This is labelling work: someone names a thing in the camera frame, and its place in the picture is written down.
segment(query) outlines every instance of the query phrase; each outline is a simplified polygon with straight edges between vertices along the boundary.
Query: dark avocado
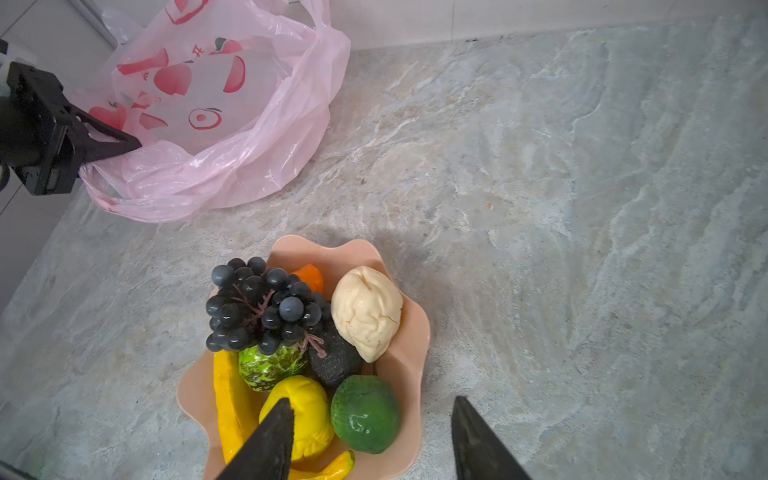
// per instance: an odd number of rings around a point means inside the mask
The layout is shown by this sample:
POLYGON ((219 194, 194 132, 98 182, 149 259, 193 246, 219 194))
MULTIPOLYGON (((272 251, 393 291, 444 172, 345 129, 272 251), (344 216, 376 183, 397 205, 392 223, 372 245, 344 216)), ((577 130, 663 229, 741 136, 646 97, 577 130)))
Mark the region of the dark avocado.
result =
POLYGON ((318 337, 325 341, 323 350, 326 351, 326 358, 319 358, 315 349, 310 347, 310 365, 324 387, 335 389, 348 376, 362 372, 362 357, 351 343, 341 337, 333 321, 325 323, 318 337))

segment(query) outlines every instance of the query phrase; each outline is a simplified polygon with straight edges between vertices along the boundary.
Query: grape stem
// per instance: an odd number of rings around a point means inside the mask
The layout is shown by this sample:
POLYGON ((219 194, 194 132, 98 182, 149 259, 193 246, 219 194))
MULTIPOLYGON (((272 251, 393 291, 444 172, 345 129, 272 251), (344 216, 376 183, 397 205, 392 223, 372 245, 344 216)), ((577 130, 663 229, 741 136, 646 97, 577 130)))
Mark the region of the grape stem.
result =
POLYGON ((270 305, 270 299, 272 298, 272 295, 275 294, 274 290, 270 290, 269 293, 266 293, 264 295, 264 298, 262 298, 261 303, 259 303, 257 306, 253 306, 248 301, 248 297, 243 294, 243 291, 240 290, 240 288, 237 285, 233 285, 235 287, 235 290, 240 294, 240 298, 233 296, 231 297, 232 300, 236 300, 238 302, 245 303, 245 306, 250 308, 250 310, 253 312, 253 316, 249 319, 246 319, 245 323, 248 325, 258 325, 259 319, 261 319, 261 316, 266 311, 266 308, 270 305))
POLYGON ((321 359, 326 358, 328 355, 325 350, 323 350, 321 345, 325 345, 326 341, 321 339, 320 337, 313 335, 309 332, 304 332, 304 340, 302 340, 301 345, 298 343, 293 346, 293 348, 299 347, 299 350, 301 353, 304 353, 307 348, 311 345, 312 348, 315 349, 317 352, 317 356, 321 359))

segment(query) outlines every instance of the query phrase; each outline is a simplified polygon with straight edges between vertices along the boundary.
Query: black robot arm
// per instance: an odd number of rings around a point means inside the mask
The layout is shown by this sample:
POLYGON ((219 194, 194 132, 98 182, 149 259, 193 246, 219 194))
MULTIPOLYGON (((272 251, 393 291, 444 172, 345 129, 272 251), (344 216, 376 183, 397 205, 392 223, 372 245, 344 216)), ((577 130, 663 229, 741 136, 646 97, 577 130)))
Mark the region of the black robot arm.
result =
POLYGON ((69 103, 56 75, 12 62, 0 98, 0 190, 13 170, 32 195, 68 194, 82 164, 136 150, 139 140, 69 103), (96 141, 86 125, 111 138, 96 141))

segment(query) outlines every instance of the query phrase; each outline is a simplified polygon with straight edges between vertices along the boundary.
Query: gray marble surface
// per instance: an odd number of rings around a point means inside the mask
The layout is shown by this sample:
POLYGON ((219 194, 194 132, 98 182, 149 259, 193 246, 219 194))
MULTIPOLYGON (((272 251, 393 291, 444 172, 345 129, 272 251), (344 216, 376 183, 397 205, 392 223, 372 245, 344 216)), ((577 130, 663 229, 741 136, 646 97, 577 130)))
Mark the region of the gray marble surface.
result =
POLYGON ((332 126, 263 201, 145 225, 85 192, 0 317, 0 458, 199 478, 174 393, 213 265, 372 241, 425 308, 424 441, 466 395, 535 480, 765 478, 768 18, 354 53, 332 126))

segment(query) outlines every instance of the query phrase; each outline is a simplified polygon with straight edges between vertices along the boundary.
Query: fruit bowl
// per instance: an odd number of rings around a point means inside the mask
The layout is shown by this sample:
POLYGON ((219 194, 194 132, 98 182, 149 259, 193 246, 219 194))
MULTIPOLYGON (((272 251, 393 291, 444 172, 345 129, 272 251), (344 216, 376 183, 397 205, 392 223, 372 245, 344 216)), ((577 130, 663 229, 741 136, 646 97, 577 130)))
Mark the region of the fruit bowl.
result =
MULTIPOLYGON (((272 247, 268 266, 294 271, 311 263, 323 274, 325 296, 331 297, 341 277, 352 268, 367 265, 389 276, 379 251, 365 240, 352 240, 341 247, 328 248, 306 238, 289 235, 279 239, 272 247)), ((373 370, 389 381, 402 409, 402 423, 395 442, 382 454, 355 452, 355 468, 348 480, 386 480, 405 473, 416 457, 422 443, 421 385, 424 362, 429 348, 429 319, 424 309, 406 295, 402 296, 400 328, 387 351, 376 363, 366 365, 364 374, 373 370)), ((254 396, 256 412, 266 401, 268 392, 254 396)), ((214 355, 206 351, 184 373, 177 390, 179 406, 208 435, 208 461, 203 480, 214 480, 224 469, 214 393, 214 355)), ((319 472, 338 454, 349 449, 338 437, 319 457, 297 462, 294 467, 319 472)))

